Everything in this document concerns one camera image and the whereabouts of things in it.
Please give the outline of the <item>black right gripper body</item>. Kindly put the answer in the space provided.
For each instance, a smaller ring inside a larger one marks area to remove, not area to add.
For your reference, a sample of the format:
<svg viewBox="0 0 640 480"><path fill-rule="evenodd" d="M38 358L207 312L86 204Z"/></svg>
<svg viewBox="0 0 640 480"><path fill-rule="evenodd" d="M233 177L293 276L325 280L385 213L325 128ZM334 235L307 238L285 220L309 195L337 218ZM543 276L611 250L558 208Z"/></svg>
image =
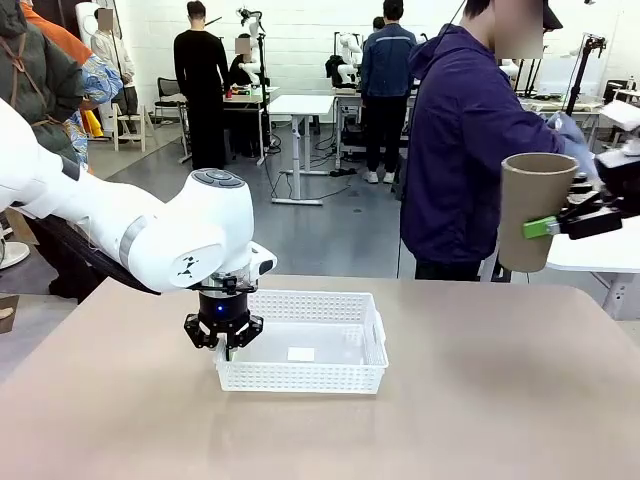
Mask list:
<svg viewBox="0 0 640 480"><path fill-rule="evenodd" d="M639 156L623 149L607 150L595 157L595 166L603 186L604 204L623 215L639 214Z"/></svg>

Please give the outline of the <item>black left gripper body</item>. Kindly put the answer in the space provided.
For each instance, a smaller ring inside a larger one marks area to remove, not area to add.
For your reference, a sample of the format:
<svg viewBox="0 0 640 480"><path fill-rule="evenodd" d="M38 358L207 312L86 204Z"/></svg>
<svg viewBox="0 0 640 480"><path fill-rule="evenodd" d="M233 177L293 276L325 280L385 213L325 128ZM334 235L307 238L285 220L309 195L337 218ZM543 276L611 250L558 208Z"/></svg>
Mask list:
<svg viewBox="0 0 640 480"><path fill-rule="evenodd" d="M198 318L205 326L244 326L250 318L247 294L200 291Z"/></svg>

